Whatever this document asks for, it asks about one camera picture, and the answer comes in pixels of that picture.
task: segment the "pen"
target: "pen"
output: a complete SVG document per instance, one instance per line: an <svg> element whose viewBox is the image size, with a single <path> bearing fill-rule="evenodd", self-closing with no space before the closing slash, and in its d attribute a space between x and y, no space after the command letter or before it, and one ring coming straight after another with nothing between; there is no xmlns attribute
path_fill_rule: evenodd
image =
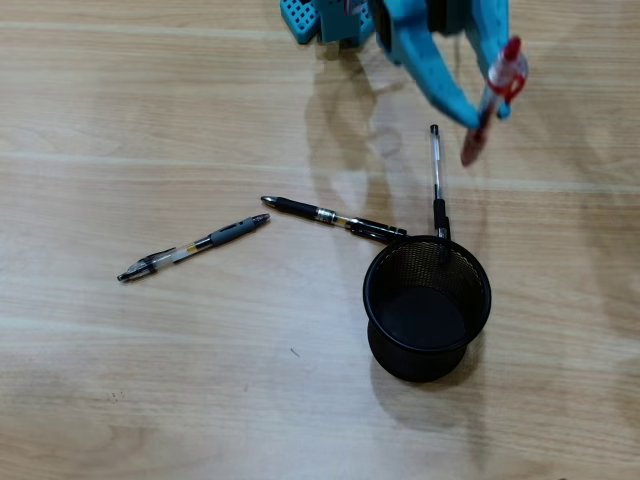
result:
<svg viewBox="0 0 640 480"><path fill-rule="evenodd" d="M442 159L440 156L440 131L437 125L431 125L431 159L433 163L433 221L436 235L451 240L449 217L442 194Z"/></svg>
<svg viewBox="0 0 640 480"><path fill-rule="evenodd" d="M526 57L520 51L521 46L520 38L513 37L489 69L487 85L480 104L480 128L467 131L460 154L462 165L465 167L475 162L484 150L489 139L491 119L500 103L504 101L510 105L524 88L529 67Z"/></svg>
<svg viewBox="0 0 640 480"><path fill-rule="evenodd" d="M131 265L125 273L118 275L118 280L127 283L148 275L153 275L164 268L183 262L198 253L210 248L219 247L247 233L251 233L261 225L267 223L268 220L268 213L256 217L249 217L241 222L221 228L217 232L213 232L211 235L183 247L170 248L163 252L153 253L141 258Z"/></svg>
<svg viewBox="0 0 640 480"><path fill-rule="evenodd" d="M389 225L372 222L363 218L343 217L326 208L300 203L282 197L262 197L262 201L276 210L290 213L298 217L307 218L317 222L328 223L343 227L354 235L369 238L381 243L389 244L407 237L407 231Z"/></svg>

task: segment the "pen grip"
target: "pen grip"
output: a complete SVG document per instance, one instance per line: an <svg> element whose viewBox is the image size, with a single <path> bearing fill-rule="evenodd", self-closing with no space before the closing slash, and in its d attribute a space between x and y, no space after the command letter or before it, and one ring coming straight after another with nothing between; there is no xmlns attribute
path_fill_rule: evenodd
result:
<svg viewBox="0 0 640 480"><path fill-rule="evenodd" d="M318 213L318 207L307 203L300 203L288 198L279 197L276 201L276 208L281 212L290 213L298 217L315 220Z"/></svg>
<svg viewBox="0 0 640 480"><path fill-rule="evenodd" d="M451 232L449 227L449 217L447 217L444 200L441 198L433 201L433 223L436 232L441 228L444 228L447 231L447 238L450 238Z"/></svg>
<svg viewBox="0 0 640 480"><path fill-rule="evenodd" d="M209 235L211 240L211 247L219 247L225 243L229 243L238 237L251 233L256 229L256 225L252 217L245 218L241 222L234 223L228 227L224 227L217 232L213 232Z"/></svg>

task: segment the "black mesh pen holder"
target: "black mesh pen holder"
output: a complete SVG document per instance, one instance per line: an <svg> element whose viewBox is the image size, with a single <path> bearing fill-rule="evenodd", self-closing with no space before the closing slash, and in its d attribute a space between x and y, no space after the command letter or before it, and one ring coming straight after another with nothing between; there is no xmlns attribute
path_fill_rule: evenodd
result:
<svg viewBox="0 0 640 480"><path fill-rule="evenodd" d="M489 279L478 260L430 235L384 249L369 267L363 293L373 356L409 382L451 372L491 310Z"/></svg>

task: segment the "transparent pen barrel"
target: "transparent pen barrel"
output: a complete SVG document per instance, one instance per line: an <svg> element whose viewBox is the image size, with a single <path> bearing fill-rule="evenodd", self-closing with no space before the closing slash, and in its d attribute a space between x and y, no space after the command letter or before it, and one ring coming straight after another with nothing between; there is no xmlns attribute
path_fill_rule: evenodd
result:
<svg viewBox="0 0 640 480"><path fill-rule="evenodd" d="M431 133L431 163L433 166L433 186L435 199L442 198L442 159L440 150L440 136Z"/></svg>
<svg viewBox="0 0 640 480"><path fill-rule="evenodd" d="M174 262L173 255L176 253L177 250L178 249L173 249L166 253L158 255L156 258L153 259L153 262L151 262L151 264L153 265L153 268L155 268L156 270L162 270L164 268L167 268L173 265L173 262Z"/></svg>

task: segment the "blue plastic part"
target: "blue plastic part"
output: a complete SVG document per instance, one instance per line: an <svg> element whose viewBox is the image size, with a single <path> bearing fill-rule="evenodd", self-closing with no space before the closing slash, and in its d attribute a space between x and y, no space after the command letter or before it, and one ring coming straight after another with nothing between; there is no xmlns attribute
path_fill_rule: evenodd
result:
<svg viewBox="0 0 640 480"><path fill-rule="evenodd" d="M469 0L470 18L465 28L478 55L478 64L486 76L491 65L506 44L508 0ZM378 43L389 60L403 65L429 102L445 115L468 128L480 124L478 111L458 87L449 72L431 32L428 31L427 2L424 0L369 0L369 6L382 4L390 20L390 45L386 48L378 35ZM502 106L499 116L509 116Z"/></svg>
<svg viewBox="0 0 640 480"><path fill-rule="evenodd" d="M360 34L357 39L351 39L354 46L359 47L366 42L371 34L375 31L376 24L373 21L373 15L369 12L369 5L363 5L360 11Z"/></svg>
<svg viewBox="0 0 640 480"><path fill-rule="evenodd" d="M293 37L300 44L309 43L320 30L320 15L311 2L280 0L280 12Z"/></svg>
<svg viewBox="0 0 640 480"><path fill-rule="evenodd" d="M324 43L347 41L351 46L360 46L376 30L374 8L382 5L390 20L389 48L381 42L380 34L378 44L387 58L405 67L434 107L466 127L478 127L476 107L456 85L428 31L428 1L367 0L359 15L347 15L344 0L303 1L280 0L282 16L298 43L308 43L321 31ZM448 0L447 24L446 34L457 33L464 26L486 77L508 41L509 0ZM511 109L502 105L498 116L508 118L510 113Z"/></svg>
<svg viewBox="0 0 640 480"><path fill-rule="evenodd" d="M491 64L509 41L509 0L473 1L466 35L486 78ZM498 117L507 119L510 116L511 107L503 103Z"/></svg>
<svg viewBox="0 0 640 480"><path fill-rule="evenodd" d="M333 43L360 36L358 15L346 15L343 0L313 0L322 18L322 43Z"/></svg>

